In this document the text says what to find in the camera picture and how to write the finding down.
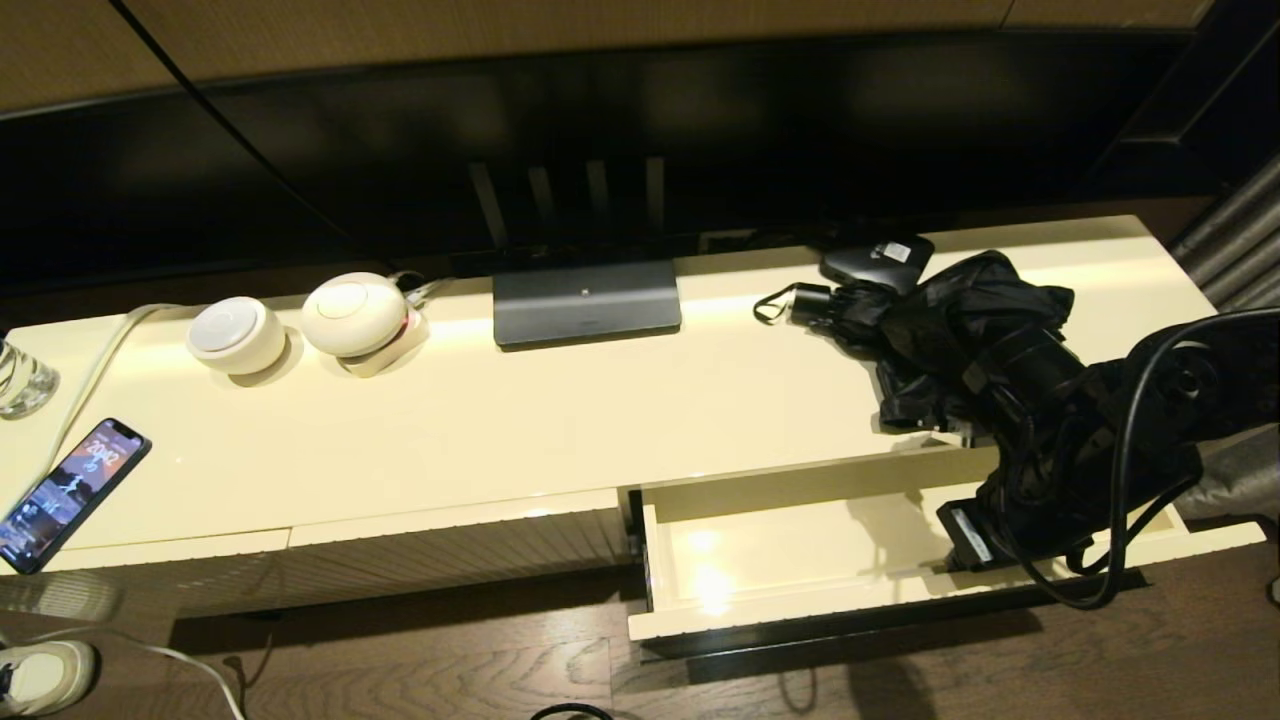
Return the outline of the black umbrella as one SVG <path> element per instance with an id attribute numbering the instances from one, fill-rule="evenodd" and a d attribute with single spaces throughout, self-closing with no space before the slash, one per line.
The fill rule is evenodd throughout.
<path id="1" fill-rule="evenodd" d="M 846 354 L 876 364 L 879 423 L 891 430 L 956 430 L 972 423 L 992 430 L 997 405 L 965 374 L 996 343 L 1021 331 L 1061 340 L 1073 290 L 1024 281 L 996 250 L 979 252 L 920 281 L 920 270 L 879 258 L 881 269 L 908 279 L 905 290 L 873 269 L 828 287 L 794 283 L 758 300 L 751 313 L 765 325 L 787 318 L 832 340 Z"/>

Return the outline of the beige ribbed cabinet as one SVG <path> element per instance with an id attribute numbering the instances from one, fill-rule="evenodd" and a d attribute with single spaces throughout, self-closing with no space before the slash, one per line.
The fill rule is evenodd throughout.
<path id="1" fill-rule="evenodd" d="M 241 379 L 189 355 L 192 307 L 154 313 L 125 337 L 65 447 L 105 418 L 154 446 L 55 559 L 595 489 L 618 491 L 628 533 L 641 533 L 644 489 L 960 448 L 879 432 L 870 368 L 795 325 L 755 320 L 758 299 L 820 282 L 813 251 L 685 258 L 677 272 L 678 332 L 516 352 L 492 338 L 489 282 L 452 282 L 428 305 L 425 345 L 369 379 L 301 340 L 297 297 L 273 302 L 288 352 Z M 38 574 L 0 562 L 0 611 L 81 625 L 282 607 L 265 591 L 211 614 L 83 619 L 52 606 Z"/>

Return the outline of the grey rectangular television base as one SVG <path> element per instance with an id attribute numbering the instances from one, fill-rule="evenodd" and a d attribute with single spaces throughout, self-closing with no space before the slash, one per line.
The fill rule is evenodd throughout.
<path id="1" fill-rule="evenodd" d="M 682 323 L 671 260 L 493 277 L 493 338 L 504 351 L 675 333 Z"/>

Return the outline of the white round device on base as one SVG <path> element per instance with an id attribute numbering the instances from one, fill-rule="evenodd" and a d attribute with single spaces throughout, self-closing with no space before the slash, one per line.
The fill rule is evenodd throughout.
<path id="1" fill-rule="evenodd" d="M 306 342 L 357 378 L 372 378 L 406 360 L 429 337 L 426 319 L 394 281 L 352 272 L 320 284 L 303 301 Z"/>

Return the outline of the dark smartphone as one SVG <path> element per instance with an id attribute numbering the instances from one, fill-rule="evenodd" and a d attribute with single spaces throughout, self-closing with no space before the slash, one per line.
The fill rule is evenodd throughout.
<path id="1" fill-rule="evenodd" d="M 20 575 L 42 571 L 151 448 L 125 423 L 101 420 L 0 521 L 0 560 Z"/>

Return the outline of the grey pleated curtain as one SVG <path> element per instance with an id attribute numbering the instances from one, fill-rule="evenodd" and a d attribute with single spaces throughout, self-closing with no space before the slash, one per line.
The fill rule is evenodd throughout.
<path id="1" fill-rule="evenodd" d="M 1280 150 L 1171 245 L 1221 313 L 1280 309 Z M 1204 475 L 1175 502 L 1193 521 L 1254 519 L 1280 530 L 1280 427 L 1199 447 Z"/>

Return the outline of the wide cream ribbed drawer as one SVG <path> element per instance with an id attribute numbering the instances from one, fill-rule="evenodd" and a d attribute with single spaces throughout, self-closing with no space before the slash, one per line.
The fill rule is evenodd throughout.
<path id="1" fill-rule="evenodd" d="M 937 512 L 996 462 L 993 448 L 934 446 L 644 489 L 648 609 L 630 639 L 687 657 L 1037 603 L 1020 568 L 946 565 Z"/>

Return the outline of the black flat screen television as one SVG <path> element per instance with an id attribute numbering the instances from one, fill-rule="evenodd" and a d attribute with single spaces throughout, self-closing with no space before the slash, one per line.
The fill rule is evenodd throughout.
<path id="1" fill-rule="evenodd" d="M 1129 135 L 1189 36 L 810 38 L 210 85 L 0 114 L 0 297 L 850 217 L 1207 195 Z"/>

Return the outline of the white round speaker grey top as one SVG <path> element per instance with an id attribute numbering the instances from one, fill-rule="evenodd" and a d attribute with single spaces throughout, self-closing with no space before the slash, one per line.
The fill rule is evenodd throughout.
<path id="1" fill-rule="evenodd" d="M 257 299 L 238 296 L 211 304 L 191 322 L 186 347 L 198 363 L 228 375 L 266 370 L 285 352 L 287 333 L 276 314 Z"/>

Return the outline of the black box with white label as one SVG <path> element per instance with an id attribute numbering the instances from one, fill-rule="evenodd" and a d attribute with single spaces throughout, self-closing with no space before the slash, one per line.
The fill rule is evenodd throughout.
<path id="1" fill-rule="evenodd" d="M 873 282 L 910 292 L 934 254 L 934 245 L 918 234 L 861 237 L 823 254 L 819 273 L 836 284 Z"/>

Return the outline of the white sneaker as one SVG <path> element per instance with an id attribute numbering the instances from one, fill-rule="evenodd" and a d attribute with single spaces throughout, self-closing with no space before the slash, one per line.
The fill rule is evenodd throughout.
<path id="1" fill-rule="evenodd" d="M 0 720 L 63 711 L 93 689 L 99 671 L 99 651 L 82 641 L 0 650 Z"/>

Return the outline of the clear glass cup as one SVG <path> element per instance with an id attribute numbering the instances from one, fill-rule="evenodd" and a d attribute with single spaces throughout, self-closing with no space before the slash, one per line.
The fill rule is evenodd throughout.
<path id="1" fill-rule="evenodd" d="M 36 356 L 0 340 L 0 419 L 38 411 L 58 391 L 60 374 Z"/>

